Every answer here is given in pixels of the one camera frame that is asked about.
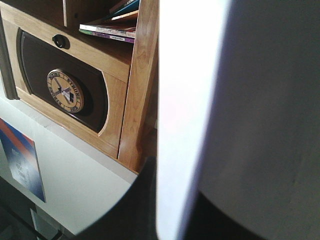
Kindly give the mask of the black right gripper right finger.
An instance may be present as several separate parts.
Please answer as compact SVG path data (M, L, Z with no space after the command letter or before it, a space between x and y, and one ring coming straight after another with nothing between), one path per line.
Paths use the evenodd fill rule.
M233 206L199 193L185 240L318 240L320 202L283 193L231 198Z

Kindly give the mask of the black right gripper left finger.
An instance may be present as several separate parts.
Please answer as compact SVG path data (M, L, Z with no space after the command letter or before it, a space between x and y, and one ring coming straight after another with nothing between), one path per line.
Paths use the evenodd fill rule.
M146 158L123 197L100 219L74 238L76 240L157 240L157 159Z

